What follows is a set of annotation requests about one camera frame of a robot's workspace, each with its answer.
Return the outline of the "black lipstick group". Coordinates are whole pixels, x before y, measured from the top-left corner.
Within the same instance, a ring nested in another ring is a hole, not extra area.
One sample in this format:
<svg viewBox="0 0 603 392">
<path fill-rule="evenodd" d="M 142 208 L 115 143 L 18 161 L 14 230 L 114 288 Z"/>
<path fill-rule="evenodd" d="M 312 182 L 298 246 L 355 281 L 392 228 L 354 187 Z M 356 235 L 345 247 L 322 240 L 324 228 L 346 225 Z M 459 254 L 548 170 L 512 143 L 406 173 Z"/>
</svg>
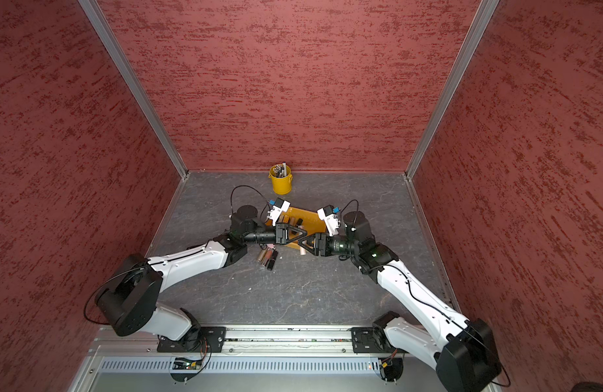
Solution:
<svg viewBox="0 0 603 392">
<path fill-rule="evenodd" d="M 270 253 L 270 256 L 269 256 L 269 258 L 267 259 L 267 262 L 266 262 L 266 268 L 268 270 L 272 270 L 274 268 L 275 261 L 277 260 L 277 258 L 278 258 L 278 252 L 276 250 L 273 250 Z"/>
</svg>

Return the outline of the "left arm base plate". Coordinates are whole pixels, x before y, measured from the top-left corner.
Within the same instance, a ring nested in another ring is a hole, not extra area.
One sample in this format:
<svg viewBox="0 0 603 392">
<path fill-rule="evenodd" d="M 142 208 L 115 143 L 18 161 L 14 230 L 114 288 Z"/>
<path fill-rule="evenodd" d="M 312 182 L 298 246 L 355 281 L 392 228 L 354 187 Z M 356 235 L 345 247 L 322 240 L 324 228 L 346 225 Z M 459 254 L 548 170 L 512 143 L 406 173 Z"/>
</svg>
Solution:
<svg viewBox="0 0 603 392">
<path fill-rule="evenodd" d="M 191 328 L 179 341 L 159 336 L 158 353 L 219 354 L 226 341 L 227 328 L 222 326 Z"/>
</svg>

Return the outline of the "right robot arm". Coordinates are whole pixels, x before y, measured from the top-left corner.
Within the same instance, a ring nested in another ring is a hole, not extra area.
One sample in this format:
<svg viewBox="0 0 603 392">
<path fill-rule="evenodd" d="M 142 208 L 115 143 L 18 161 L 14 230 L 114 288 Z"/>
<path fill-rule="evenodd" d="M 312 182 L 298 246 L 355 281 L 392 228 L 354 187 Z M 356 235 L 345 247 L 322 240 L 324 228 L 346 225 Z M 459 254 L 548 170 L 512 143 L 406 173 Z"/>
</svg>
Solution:
<svg viewBox="0 0 603 392">
<path fill-rule="evenodd" d="M 433 368 L 447 391 L 482 391 L 505 372 L 492 329 L 471 321 L 422 284 L 388 246 L 376 241 L 361 212 L 343 221 L 325 218 L 327 230 L 298 238 L 316 256 L 340 256 L 395 297 L 419 322 L 413 326 L 394 313 L 377 322 L 380 338 Z"/>
</svg>

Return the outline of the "yellow plastic storage box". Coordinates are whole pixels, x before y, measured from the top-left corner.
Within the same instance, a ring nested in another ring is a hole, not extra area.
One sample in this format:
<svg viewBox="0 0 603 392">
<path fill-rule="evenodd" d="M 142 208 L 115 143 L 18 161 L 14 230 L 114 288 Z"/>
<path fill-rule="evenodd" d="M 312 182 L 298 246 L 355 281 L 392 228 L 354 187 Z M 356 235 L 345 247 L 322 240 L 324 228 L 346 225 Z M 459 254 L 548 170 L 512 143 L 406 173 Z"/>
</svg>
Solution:
<svg viewBox="0 0 603 392">
<path fill-rule="evenodd" d="M 266 237 L 264 244 L 267 246 L 276 245 L 275 244 L 275 226 L 271 225 L 271 221 L 267 219 L 266 223 Z M 291 224 L 293 226 L 299 225 L 306 230 L 306 235 L 308 234 L 316 234 L 316 233 L 324 233 L 326 232 L 326 226 L 319 219 L 317 212 L 312 212 L 306 209 L 292 207 L 288 209 L 283 215 L 281 215 L 278 223 L 286 223 Z"/>
</svg>

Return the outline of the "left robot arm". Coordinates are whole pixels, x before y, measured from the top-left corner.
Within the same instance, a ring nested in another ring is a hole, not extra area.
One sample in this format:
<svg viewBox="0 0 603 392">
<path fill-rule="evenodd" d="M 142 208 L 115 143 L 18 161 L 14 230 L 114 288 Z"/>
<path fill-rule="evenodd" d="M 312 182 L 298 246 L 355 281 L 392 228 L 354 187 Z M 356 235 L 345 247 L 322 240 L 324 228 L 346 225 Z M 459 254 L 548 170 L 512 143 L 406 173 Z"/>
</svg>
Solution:
<svg viewBox="0 0 603 392">
<path fill-rule="evenodd" d="M 182 351 L 201 351 L 205 344 L 198 320 L 187 310 L 162 304 L 159 294 L 196 275 L 232 266 L 247 255 L 250 244 L 287 245 L 307 235 L 306 230 L 283 222 L 265 224 L 250 205 L 242 206 L 230 220 L 229 230 L 194 248 L 151 258 L 139 253 L 128 256 L 91 295 L 105 318 L 100 323 L 118 336 L 151 333 Z"/>
</svg>

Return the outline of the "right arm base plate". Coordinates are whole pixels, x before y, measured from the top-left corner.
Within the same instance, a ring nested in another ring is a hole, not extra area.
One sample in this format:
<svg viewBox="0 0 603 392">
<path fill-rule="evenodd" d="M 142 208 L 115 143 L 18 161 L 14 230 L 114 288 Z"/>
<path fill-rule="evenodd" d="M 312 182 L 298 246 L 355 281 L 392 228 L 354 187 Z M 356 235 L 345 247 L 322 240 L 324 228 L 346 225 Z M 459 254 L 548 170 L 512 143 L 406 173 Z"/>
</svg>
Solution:
<svg viewBox="0 0 603 392">
<path fill-rule="evenodd" d="M 350 335 L 355 354 L 378 354 L 381 358 L 385 358 L 397 351 L 397 354 L 409 355 L 408 351 L 389 343 L 383 328 L 354 327 L 350 330 Z"/>
</svg>

